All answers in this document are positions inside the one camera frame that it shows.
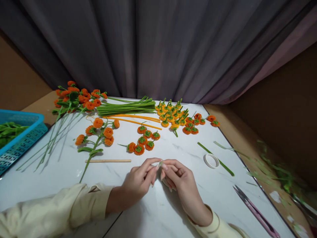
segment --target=tape roll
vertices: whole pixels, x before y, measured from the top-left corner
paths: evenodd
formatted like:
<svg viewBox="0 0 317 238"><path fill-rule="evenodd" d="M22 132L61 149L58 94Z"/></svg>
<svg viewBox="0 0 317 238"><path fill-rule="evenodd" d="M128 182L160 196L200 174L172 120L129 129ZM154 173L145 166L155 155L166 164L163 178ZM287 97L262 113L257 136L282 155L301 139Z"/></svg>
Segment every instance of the tape roll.
<svg viewBox="0 0 317 238"><path fill-rule="evenodd" d="M209 157L211 157L211 158L213 158L213 159L215 160L215 162L216 162L216 165L215 165L215 166L211 165L211 164L208 162L207 158L209 158ZM219 166L219 159L218 159L216 156L214 156L213 154L205 154L205 156L204 156L204 161L205 161L206 165L207 165L208 167L212 168L212 169L215 169L215 168L217 168L217 167Z"/></svg>

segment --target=cream sleeve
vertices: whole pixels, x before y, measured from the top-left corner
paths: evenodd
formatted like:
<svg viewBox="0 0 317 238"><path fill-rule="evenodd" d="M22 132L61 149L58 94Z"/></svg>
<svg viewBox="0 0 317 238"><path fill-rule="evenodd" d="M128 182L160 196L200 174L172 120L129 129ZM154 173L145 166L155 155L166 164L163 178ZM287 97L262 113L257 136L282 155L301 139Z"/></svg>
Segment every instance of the cream sleeve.
<svg viewBox="0 0 317 238"><path fill-rule="evenodd" d="M249 238L249 236L242 229L221 220L208 205L205 204L205 206L212 212L213 216L212 223L209 226L198 226L189 219L190 223L196 228L198 233L203 238Z"/></svg>
<svg viewBox="0 0 317 238"><path fill-rule="evenodd" d="M112 186L76 184L57 194L17 203L0 213L0 237L55 237L104 219Z"/></svg>

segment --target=blue basket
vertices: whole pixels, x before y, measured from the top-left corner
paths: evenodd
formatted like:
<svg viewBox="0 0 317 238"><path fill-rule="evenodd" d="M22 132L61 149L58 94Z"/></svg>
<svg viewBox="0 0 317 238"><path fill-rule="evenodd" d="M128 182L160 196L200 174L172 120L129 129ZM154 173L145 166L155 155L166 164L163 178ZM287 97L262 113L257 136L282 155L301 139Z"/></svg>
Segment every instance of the blue basket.
<svg viewBox="0 0 317 238"><path fill-rule="evenodd" d="M15 122L29 126L0 150L0 175L20 158L47 131L44 116L38 113L0 110L0 124Z"/></svg>

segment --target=fingernail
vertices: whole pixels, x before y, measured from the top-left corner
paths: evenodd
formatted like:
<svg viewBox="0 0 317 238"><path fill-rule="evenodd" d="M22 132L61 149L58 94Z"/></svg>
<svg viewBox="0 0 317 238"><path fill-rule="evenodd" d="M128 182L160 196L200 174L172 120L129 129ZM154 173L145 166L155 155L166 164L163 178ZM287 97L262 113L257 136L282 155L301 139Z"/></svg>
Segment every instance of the fingernail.
<svg viewBox="0 0 317 238"><path fill-rule="evenodd" d="M161 166L162 166L162 168L163 168L165 171L168 169L167 165L164 164L164 163L162 163Z"/></svg>

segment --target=wooden stick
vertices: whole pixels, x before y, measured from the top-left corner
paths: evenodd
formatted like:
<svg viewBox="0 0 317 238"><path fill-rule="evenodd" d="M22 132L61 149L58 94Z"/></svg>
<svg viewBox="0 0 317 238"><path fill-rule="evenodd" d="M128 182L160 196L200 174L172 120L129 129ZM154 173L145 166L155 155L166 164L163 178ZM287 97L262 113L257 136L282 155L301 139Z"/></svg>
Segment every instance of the wooden stick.
<svg viewBox="0 0 317 238"><path fill-rule="evenodd" d="M119 121L127 121L127 122L132 122L132 123L135 123L135 124L139 124L141 125L140 122L135 122L135 121L130 121L130 120L125 120L125 119L120 119L120 118L114 118L114 117L103 117L103 118L107 118L107 119L118 119ZM162 128L159 128L159 127L154 127L154 126L150 126L150 125L147 125L147 124L144 124L142 123L143 126L148 126L148 127L152 127L154 129L158 129L158 130L162 130Z"/></svg>
<svg viewBox="0 0 317 238"><path fill-rule="evenodd" d="M90 163L131 162L131 160L91 160Z"/></svg>
<svg viewBox="0 0 317 238"><path fill-rule="evenodd" d="M154 117L146 117L146 116L138 116L138 115L128 115L128 114L118 114L118 115L112 115L111 117L135 117L135 118L142 118L145 120L155 120L158 121L159 123L161 122L160 119L154 118Z"/></svg>

